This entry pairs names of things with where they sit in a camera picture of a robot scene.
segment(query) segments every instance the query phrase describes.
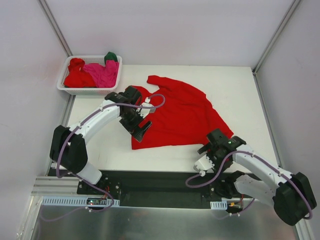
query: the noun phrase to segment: white basket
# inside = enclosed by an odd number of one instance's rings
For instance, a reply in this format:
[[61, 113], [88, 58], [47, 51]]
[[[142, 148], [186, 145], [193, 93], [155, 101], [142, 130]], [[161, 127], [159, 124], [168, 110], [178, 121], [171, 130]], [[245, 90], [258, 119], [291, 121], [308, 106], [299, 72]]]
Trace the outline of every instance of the white basket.
[[122, 68], [122, 58], [120, 56], [116, 56], [119, 62], [119, 68], [118, 68], [118, 74], [116, 76], [116, 81], [114, 87], [110, 88], [98, 88], [98, 87], [89, 87], [89, 88], [72, 88], [72, 87], [65, 87], [65, 79], [69, 75], [69, 69], [68, 66], [70, 64], [70, 60], [74, 58], [82, 59], [84, 60], [85, 64], [101, 64], [102, 66], [105, 66], [105, 56], [103, 55], [96, 55], [96, 56], [88, 56], [88, 55], [79, 55], [79, 56], [70, 56], [68, 57], [63, 65], [63, 68], [61, 70], [61, 73], [58, 78], [58, 82], [56, 84], [56, 87], [59, 90], [66, 91], [67, 93], [71, 95], [107, 95], [111, 92], [113, 92], [119, 83], [120, 75], [121, 75], [121, 68]]

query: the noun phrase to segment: table top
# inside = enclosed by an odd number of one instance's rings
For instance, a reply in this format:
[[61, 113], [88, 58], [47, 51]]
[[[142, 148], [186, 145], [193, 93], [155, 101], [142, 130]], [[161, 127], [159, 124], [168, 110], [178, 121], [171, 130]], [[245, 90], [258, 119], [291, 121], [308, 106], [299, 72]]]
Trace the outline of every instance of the table top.
[[[247, 142], [259, 155], [277, 164], [271, 137], [250, 67], [123, 65], [115, 92], [129, 85], [155, 92], [158, 86], [147, 83], [157, 75], [186, 82], [206, 94], [235, 135]], [[80, 121], [103, 101], [103, 96], [77, 95], [68, 125]], [[163, 146], [132, 150], [131, 135], [116, 119], [101, 129], [87, 144], [89, 161], [100, 170], [194, 172], [201, 144]], [[234, 163], [226, 172], [249, 173]]]

